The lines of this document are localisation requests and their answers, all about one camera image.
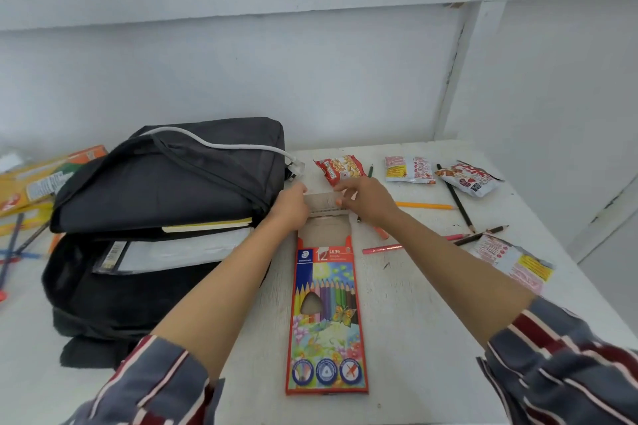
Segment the forearm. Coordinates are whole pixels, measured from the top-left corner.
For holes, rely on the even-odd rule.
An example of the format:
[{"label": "forearm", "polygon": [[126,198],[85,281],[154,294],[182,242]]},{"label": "forearm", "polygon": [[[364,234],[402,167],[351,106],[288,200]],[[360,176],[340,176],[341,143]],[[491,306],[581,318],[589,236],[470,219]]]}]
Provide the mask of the forearm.
[{"label": "forearm", "polygon": [[394,212],[384,228],[403,245],[430,284],[483,347],[536,297],[526,287],[443,239],[405,212]]},{"label": "forearm", "polygon": [[276,218],[267,217],[164,317],[152,334],[189,351],[215,381],[268,264],[287,234]]}]

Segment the white cable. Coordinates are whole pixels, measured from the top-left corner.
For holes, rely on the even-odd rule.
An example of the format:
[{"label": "white cable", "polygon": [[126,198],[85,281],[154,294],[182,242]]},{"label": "white cable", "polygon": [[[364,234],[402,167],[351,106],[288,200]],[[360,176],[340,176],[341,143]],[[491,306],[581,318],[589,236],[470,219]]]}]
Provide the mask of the white cable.
[{"label": "white cable", "polygon": [[292,156],[287,151],[282,150],[281,148],[277,148],[275,146],[268,146],[264,144],[218,144],[218,143],[210,143],[206,140],[199,138],[195,133],[191,133],[188,130],[184,130],[183,128],[178,127],[159,127],[154,128],[153,130],[148,130],[146,133],[142,133],[140,136],[144,135],[152,135],[154,133],[159,133],[160,131],[176,131],[177,133],[181,133],[182,135],[189,136],[194,139],[196,142],[203,144],[203,146],[207,146],[209,148],[217,148],[217,149],[260,149],[264,151],[272,151],[273,153],[278,153],[287,157],[291,163],[294,163],[295,166],[300,170],[297,174],[300,175],[303,173],[303,168],[306,166],[303,162],[298,162],[297,158]]}]

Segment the shirt sleeve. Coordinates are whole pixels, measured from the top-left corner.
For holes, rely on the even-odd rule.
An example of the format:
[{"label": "shirt sleeve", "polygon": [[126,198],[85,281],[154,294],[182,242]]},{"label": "shirt sleeve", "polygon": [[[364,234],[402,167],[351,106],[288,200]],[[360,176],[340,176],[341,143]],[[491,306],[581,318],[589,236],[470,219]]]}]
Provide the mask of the shirt sleeve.
[{"label": "shirt sleeve", "polygon": [[211,425],[222,388],[188,351],[146,336],[64,425]]},{"label": "shirt sleeve", "polygon": [[638,424],[638,357],[535,299],[478,363],[513,424]]}]

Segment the wooden tabletop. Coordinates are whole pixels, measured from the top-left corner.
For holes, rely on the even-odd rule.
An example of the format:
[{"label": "wooden tabletop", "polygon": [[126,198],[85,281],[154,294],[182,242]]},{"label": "wooden tabletop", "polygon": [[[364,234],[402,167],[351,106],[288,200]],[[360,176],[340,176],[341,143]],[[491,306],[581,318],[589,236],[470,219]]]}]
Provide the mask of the wooden tabletop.
[{"label": "wooden tabletop", "polygon": [[[331,190],[314,159],[355,155],[383,181],[385,156],[424,156],[443,165],[457,159],[505,178],[470,143],[455,140],[295,152],[306,163],[302,180],[311,193]],[[446,187],[387,183],[397,201],[452,204]],[[638,348],[638,340],[507,182],[482,199],[460,198],[478,230],[509,224],[501,235],[557,266],[544,296],[585,318],[602,339]],[[455,211],[404,209],[440,234],[467,232]],[[367,396],[284,394],[294,236],[280,247],[224,368],[220,425],[374,425],[411,423],[496,424],[506,417],[475,357],[481,348],[403,250],[363,255],[367,247],[394,243],[350,217],[361,319],[370,380]],[[22,232],[20,241],[29,235]],[[30,252],[44,252],[51,236]],[[2,247],[8,238],[2,237]],[[61,368],[67,338],[52,327],[51,306],[40,284],[44,260],[25,259],[8,278],[9,300],[0,304],[0,407],[3,421],[57,423],[91,399],[109,370]],[[31,405],[37,399],[39,406]]]}]

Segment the person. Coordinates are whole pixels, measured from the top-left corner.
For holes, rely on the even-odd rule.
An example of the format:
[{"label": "person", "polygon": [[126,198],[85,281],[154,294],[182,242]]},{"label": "person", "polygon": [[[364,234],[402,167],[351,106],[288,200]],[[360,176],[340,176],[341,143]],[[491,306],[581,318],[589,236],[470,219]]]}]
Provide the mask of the person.
[{"label": "person", "polygon": [[[438,236],[401,211],[376,179],[347,179],[335,190],[344,192],[338,202],[343,208],[403,245],[483,346],[485,356],[478,364],[512,423],[638,423],[633,351],[598,339],[576,315]],[[306,223],[305,191],[301,183],[283,190],[251,236],[139,342],[97,396],[65,423],[212,423],[223,389],[221,370],[268,263],[283,239]]]}]

